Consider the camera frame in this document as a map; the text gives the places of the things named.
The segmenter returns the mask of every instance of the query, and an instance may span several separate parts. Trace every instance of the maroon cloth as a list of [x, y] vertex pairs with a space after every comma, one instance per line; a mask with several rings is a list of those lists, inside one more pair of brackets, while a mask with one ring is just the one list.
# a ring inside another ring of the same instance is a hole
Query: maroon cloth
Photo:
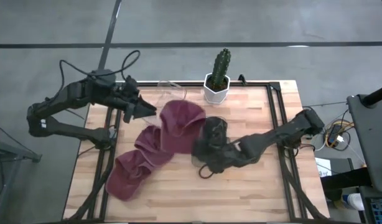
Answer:
[[165, 152], [191, 154], [205, 123], [205, 111], [195, 103], [172, 100], [162, 109], [161, 147]]
[[105, 184], [110, 195], [131, 200], [151, 172], [169, 162], [174, 153], [190, 154], [206, 115], [194, 103], [173, 100], [163, 107], [160, 117], [162, 129], [148, 126], [134, 143], [137, 149], [115, 159], [115, 168]]
[[153, 170], [153, 166], [146, 161], [141, 151], [126, 152], [115, 159], [115, 168], [105, 183], [105, 189], [110, 195], [127, 201]]
[[136, 139], [134, 146], [141, 151], [148, 163], [154, 167], [169, 162], [173, 153], [161, 150], [161, 129], [157, 126], [148, 126]]

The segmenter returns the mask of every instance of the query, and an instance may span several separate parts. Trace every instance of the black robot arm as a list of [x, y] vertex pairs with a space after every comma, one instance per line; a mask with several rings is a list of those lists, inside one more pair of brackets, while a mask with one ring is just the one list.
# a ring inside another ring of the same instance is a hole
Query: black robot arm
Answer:
[[94, 73], [95, 76], [87, 76], [83, 80], [68, 84], [53, 98], [46, 98], [45, 101], [30, 106], [27, 112], [29, 133], [35, 137], [58, 134], [81, 140], [88, 139], [97, 149], [106, 149], [111, 146], [113, 134], [108, 127], [87, 129], [63, 124], [52, 115], [69, 108], [81, 108], [88, 103], [123, 111], [125, 123], [130, 122], [131, 117], [136, 119], [156, 114], [156, 108], [142, 99], [137, 89], [137, 82], [130, 76], [124, 83], [116, 83], [115, 74], [98, 76], [111, 73], [109, 70]]
[[303, 135], [316, 135], [324, 127], [315, 111], [303, 110], [290, 122], [276, 129], [264, 134], [243, 136], [226, 143], [226, 136], [223, 135], [226, 129], [224, 120], [217, 118], [216, 121], [207, 121], [206, 125], [203, 128], [202, 138], [194, 145], [193, 156], [206, 163], [210, 171], [215, 174], [231, 166], [243, 167], [257, 163], [266, 148], [274, 143], [297, 148]]

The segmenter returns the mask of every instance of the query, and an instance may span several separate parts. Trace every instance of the gray floor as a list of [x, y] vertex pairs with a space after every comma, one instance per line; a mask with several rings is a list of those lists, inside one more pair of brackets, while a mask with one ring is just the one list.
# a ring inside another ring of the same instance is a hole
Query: gray floor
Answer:
[[[114, 0], [0, 0], [0, 44], [103, 43]], [[380, 0], [125, 0], [113, 42], [287, 42], [382, 40]], [[220, 49], [142, 50], [127, 73], [137, 80], [201, 80]], [[297, 80], [304, 105], [345, 101], [382, 86], [382, 47], [234, 48], [231, 78]], [[129, 50], [111, 49], [106, 68], [117, 69]], [[24, 161], [2, 223], [41, 223], [62, 216], [79, 141], [27, 133], [26, 109], [59, 88], [58, 61], [84, 70], [98, 66], [101, 49], [0, 49], [0, 126], [26, 146], [42, 153], [39, 164]], [[83, 78], [66, 69], [66, 83]], [[315, 107], [329, 122], [346, 105]], [[86, 108], [77, 111], [86, 115]], [[83, 125], [62, 112], [56, 118]], [[361, 157], [353, 131], [352, 149]], [[315, 143], [322, 145], [321, 139]], [[317, 157], [351, 157], [347, 149], [324, 148]], [[355, 213], [331, 210], [339, 220], [358, 221]]]

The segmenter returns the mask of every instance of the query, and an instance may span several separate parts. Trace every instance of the butcher block tabletop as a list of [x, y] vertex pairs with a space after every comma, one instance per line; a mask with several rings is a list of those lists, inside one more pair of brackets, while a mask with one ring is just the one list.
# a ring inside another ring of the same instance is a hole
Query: butcher block tabletop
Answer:
[[[278, 81], [288, 120], [300, 110], [296, 81]], [[157, 102], [161, 92], [156, 87], [140, 87], [142, 97]], [[186, 100], [200, 105], [207, 116], [220, 116], [228, 123], [231, 141], [247, 134], [265, 133], [273, 128], [265, 87], [232, 86], [220, 105], [209, 105], [202, 87], [185, 87]], [[274, 91], [277, 117], [281, 124]], [[103, 127], [107, 107], [90, 106], [86, 128]], [[148, 126], [143, 119], [121, 122], [116, 145], [116, 157], [135, 149], [134, 141]], [[83, 141], [79, 153], [92, 147]], [[63, 218], [69, 218], [90, 193], [95, 176], [98, 150], [82, 154], [76, 163]], [[329, 217], [319, 173], [312, 149], [305, 147], [296, 157], [304, 192], [321, 213]], [[133, 200], [122, 202], [108, 198], [106, 222], [285, 222], [289, 221], [284, 185], [276, 145], [267, 148], [256, 164], [231, 167], [210, 179], [198, 176], [198, 167], [191, 155], [176, 154], [166, 165], [156, 170], [139, 189]], [[97, 198], [96, 214], [100, 211], [102, 190]], [[299, 217], [296, 194], [292, 198]]]

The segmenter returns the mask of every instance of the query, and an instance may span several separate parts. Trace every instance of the white pot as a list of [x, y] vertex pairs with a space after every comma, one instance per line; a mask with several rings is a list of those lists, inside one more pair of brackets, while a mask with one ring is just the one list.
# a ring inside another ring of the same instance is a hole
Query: white pot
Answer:
[[224, 101], [224, 99], [227, 97], [228, 90], [230, 89], [230, 78], [228, 76], [225, 76], [227, 78], [227, 88], [225, 90], [215, 92], [211, 89], [209, 89], [206, 86], [206, 81], [212, 74], [206, 74], [205, 81], [203, 83], [203, 91], [205, 92], [205, 98], [208, 101], [208, 103], [211, 104], [220, 104]]

